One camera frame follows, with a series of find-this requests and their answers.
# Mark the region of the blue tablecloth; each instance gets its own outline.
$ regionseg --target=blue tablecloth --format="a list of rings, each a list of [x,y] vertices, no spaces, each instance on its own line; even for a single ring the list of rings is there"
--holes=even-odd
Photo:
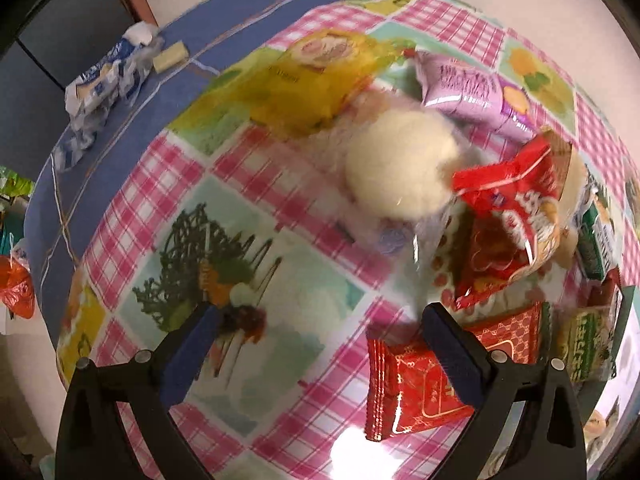
[[[183,41],[190,62],[149,77],[133,108],[118,103],[76,167],[56,174],[46,163],[24,233],[36,296],[53,343],[58,339],[74,260],[152,139],[214,74],[242,59],[308,10],[336,0],[207,0],[167,25],[167,45]],[[69,135],[64,132],[62,139]]]

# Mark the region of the checkered tablecloth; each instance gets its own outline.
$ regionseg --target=checkered tablecloth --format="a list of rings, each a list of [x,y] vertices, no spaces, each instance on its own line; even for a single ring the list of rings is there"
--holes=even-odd
[[[530,41],[514,30],[487,20],[479,11],[456,0],[410,0],[388,15],[363,6],[338,2],[310,10],[272,39],[267,46],[279,50],[322,28],[372,32],[393,23],[446,44],[488,69],[498,70],[506,38],[518,40],[548,64],[572,88],[575,97],[575,133],[554,114],[533,100],[536,126],[549,124],[571,140],[593,161],[620,211],[625,211],[624,147],[601,112],[594,109],[574,86],[571,77]],[[518,146],[476,126],[470,140],[494,160],[512,157]],[[335,219],[344,198],[325,186],[318,173],[301,158],[282,152],[282,145],[267,131],[248,126],[231,135],[212,156],[195,153],[175,132],[162,131],[148,146],[139,163],[105,211],[82,265],[101,305],[106,310],[103,327],[92,345],[98,365],[125,362],[146,340],[120,315],[124,296],[191,196],[206,178],[222,183],[234,196],[273,218],[276,231],[289,230],[304,240],[323,261],[349,276],[366,292],[368,306],[356,310],[340,332],[343,340],[326,362],[316,363],[310,376],[300,378],[299,395],[267,426],[237,434],[200,405],[185,402],[172,416],[203,464],[225,477],[229,467],[247,460],[248,454],[268,462],[274,478],[329,480],[340,461],[337,442],[352,428],[362,433],[368,388],[367,336],[385,336],[398,342],[415,330],[415,314],[388,287],[398,277],[394,263],[375,251],[349,243],[336,228]],[[627,284],[640,281],[640,244],[630,219],[618,226],[622,238],[622,277]],[[564,299],[584,300],[584,282],[575,266],[564,277]],[[130,409],[121,406],[130,441],[145,473],[159,471],[148,453]],[[449,451],[465,421],[420,434],[397,436],[380,444],[394,464],[396,480],[424,479]]]

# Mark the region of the yellow sponge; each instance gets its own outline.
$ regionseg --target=yellow sponge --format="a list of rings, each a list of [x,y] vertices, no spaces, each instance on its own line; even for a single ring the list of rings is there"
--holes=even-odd
[[[156,73],[161,73],[188,58],[189,52],[187,48],[183,42],[178,41],[178,43],[172,44],[172,46],[164,49],[154,58],[154,68]]]

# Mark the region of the screw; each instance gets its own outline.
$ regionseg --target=screw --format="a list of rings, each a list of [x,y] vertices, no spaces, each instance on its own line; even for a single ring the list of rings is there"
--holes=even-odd
[[[85,368],[87,368],[89,365],[91,364],[91,359],[89,359],[88,357],[81,357],[78,359],[78,361],[76,362],[76,369],[77,370],[84,370]]]
[[[564,370],[564,363],[562,362],[562,360],[558,359],[557,357],[551,359],[551,365],[553,368],[555,368],[559,372]]]
[[[137,363],[144,364],[151,361],[151,350],[141,350],[133,358]]]
[[[491,352],[491,359],[493,359],[497,363],[505,363],[507,362],[507,354],[505,354],[502,350],[494,350]]]

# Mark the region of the red packet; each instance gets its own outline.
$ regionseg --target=red packet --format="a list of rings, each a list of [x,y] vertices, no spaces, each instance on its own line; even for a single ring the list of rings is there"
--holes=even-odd
[[[467,328],[488,350],[504,350],[515,362],[538,358],[542,304]],[[369,395],[365,435],[379,442],[395,434],[418,433],[470,416],[449,384],[434,353],[422,340],[388,346],[370,339]]]
[[[527,276],[558,247],[558,186],[549,143],[528,142],[512,159],[458,171],[453,189],[476,215],[456,307],[465,308]]]

